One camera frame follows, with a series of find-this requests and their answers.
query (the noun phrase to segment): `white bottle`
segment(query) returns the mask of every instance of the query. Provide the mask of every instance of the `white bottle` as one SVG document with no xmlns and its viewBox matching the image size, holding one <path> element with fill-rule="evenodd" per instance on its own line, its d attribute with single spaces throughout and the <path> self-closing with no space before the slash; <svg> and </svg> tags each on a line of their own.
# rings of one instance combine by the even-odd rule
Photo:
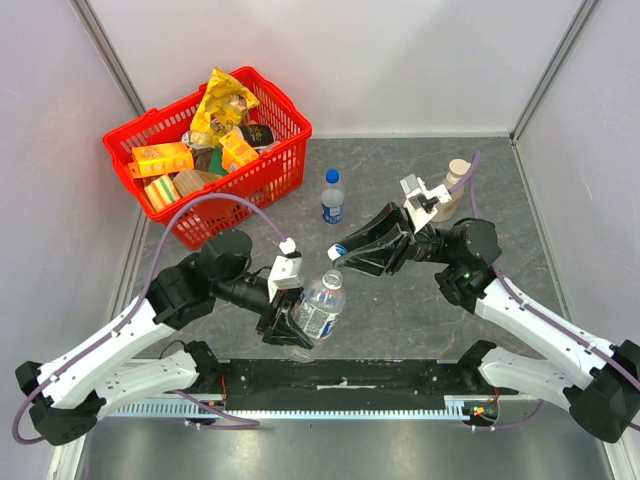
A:
<svg viewBox="0 0 640 480">
<path fill-rule="evenodd" d="M 292 360 L 313 361 L 321 345 L 333 332 L 346 301 L 342 274 L 338 270 L 329 270 L 321 279 L 314 280 L 305 288 L 293 310 L 293 319 L 313 340 L 315 347 L 313 350 L 295 347 L 291 353 Z"/>
<path fill-rule="evenodd" d="M 327 171 L 327 183 L 322 192 L 322 218 L 325 222 L 335 224 L 344 218 L 344 188 L 340 180 L 340 172 Z"/>
<path fill-rule="evenodd" d="M 444 177 L 443 184 L 447 188 L 451 188 L 456 183 L 460 181 L 462 176 L 467 173 L 467 171 L 471 168 L 471 164 L 466 160 L 462 160 L 460 158 L 456 158 L 455 160 L 451 160 L 449 162 L 449 171 L 447 175 Z M 438 209 L 438 213 L 431 220 L 432 222 L 446 222 L 453 214 L 456 213 L 458 209 L 458 205 L 462 201 L 462 197 L 464 196 L 464 186 L 459 190 L 456 190 L 451 194 L 451 201 L 445 203 L 444 205 L 437 204 L 436 208 Z"/>
</svg>

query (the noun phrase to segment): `gray floor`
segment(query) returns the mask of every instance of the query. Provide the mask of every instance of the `gray floor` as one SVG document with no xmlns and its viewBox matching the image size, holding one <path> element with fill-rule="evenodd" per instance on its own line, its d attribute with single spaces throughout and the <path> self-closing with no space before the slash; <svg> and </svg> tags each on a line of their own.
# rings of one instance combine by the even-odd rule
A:
<svg viewBox="0 0 640 480">
<path fill-rule="evenodd" d="M 331 264 L 327 248 L 364 225 L 387 201 L 401 202 L 399 181 L 415 173 L 435 186 L 449 160 L 484 154 L 476 188 L 481 215 L 497 226 L 504 251 L 502 269 L 524 291 L 559 312 L 559 304 L 536 231 L 530 206 L 507 138 L 412 138 L 310 140 L 305 182 L 267 213 L 295 239 L 303 254 L 307 278 L 321 275 Z M 346 218 L 327 225 L 320 216 L 320 192 L 329 168 L 340 170 L 346 185 Z M 471 214 L 465 197 L 455 219 Z M 270 265 L 278 253 L 275 237 L 259 219 L 241 224 L 253 238 L 253 265 Z M 139 269 L 139 290 L 163 226 L 152 224 Z M 189 251 L 170 238 L 161 268 L 175 264 Z M 455 359 L 478 339 L 491 340 L 514 352 L 531 353 L 509 333 L 449 305 L 433 274 L 442 266 L 406 264 L 393 277 L 370 278 L 344 272 L 347 304 L 320 358 Z M 170 340 L 205 340 L 219 358 L 285 358 L 287 352 L 260 342 L 257 316 L 219 302 L 212 315 L 193 322 Z M 142 353 L 156 357 L 170 340 Z"/>
<path fill-rule="evenodd" d="M 534 402 L 502 402 L 506 421 Z M 527 427 L 472 434 L 460 423 L 265 420 L 197 432 L 176 420 L 107 418 L 77 480 L 613 480 L 602 444 L 545 407 Z"/>
</svg>

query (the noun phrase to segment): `white wall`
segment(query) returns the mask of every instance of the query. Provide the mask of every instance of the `white wall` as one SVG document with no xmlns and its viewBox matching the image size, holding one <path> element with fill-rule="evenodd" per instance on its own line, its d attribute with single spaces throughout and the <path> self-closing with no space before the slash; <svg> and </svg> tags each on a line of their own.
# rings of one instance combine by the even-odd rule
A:
<svg viewBox="0 0 640 480">
<path fill-rule="evenodd" d="M 508 132 L 580 0 L 92 0 L 147 108 L 248 64 L 316 134 Z"/>
<path fill-rule="evenodd" d="M 35 480 L 52 448 L 11 439 L 13 371 L 106 321 L 135 210 L 101 137 L 133 112 L 69 2 L 4 2 L 0 44 L 0 477 Z"/>
<path fill-rule="evenodd" d="M 640 3 L 601 2 L 520 151 L 573 320 L 640 343 Z"/>
</svg>

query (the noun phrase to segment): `red plastic basket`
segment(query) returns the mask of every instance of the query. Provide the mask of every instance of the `red plastic basket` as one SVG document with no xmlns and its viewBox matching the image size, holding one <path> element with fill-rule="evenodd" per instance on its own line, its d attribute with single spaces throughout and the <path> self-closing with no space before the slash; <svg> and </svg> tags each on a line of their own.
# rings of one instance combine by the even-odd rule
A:
<svg viewBox="0 0 640 480">
<path fill-rule="evenodd" d="M 103 143 L 111 154 L 113 168 L 125 188 L 134 195 L 151 220 L 167 225 L 171 218 L 193 198 L 206 193 L 225 192 L 250 200 L 260 208 L 275 202 L 302 184 L 307 140 L 311 124 L 298 112 L 291 100 L 273 83 L 265 80 L 251 67 L 232 73 L 260 100 L 249 111 L 249 119 L 269 125 L 276 140 L 271 151 L 227 175 L 204 190 L 181 198 L 156 212 L 146 194 L 142 179 L 134 179 L 129 172 L 131 148 L 142 145 L 178 142 L 189 130 L 191 118 L 204 95 L 206 84 L 188 97 L 163 109 L 151 109 L 141 117 L 107 133 Z M 252 212 L 232 201 L 209 200 L 199 203 L 182 216 L 173 233 L 190 249 L 200 248 L 221 230 L 232 227 Z"/>
</svg>

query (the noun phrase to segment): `yellow bag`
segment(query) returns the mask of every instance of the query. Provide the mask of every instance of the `yellow bag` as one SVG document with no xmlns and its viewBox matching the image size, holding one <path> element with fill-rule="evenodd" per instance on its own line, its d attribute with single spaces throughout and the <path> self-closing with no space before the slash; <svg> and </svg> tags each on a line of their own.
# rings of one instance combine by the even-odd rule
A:
<svg viewBox="0 0 640 480">
<path fill-rule="evenodd" d="M 198 147 L 217 147 L 220 138 L 240 125 L 256 96 L 231 75 L 213 69 L 198 110 L 191 121 L 190 140 Z"/>
</svg>

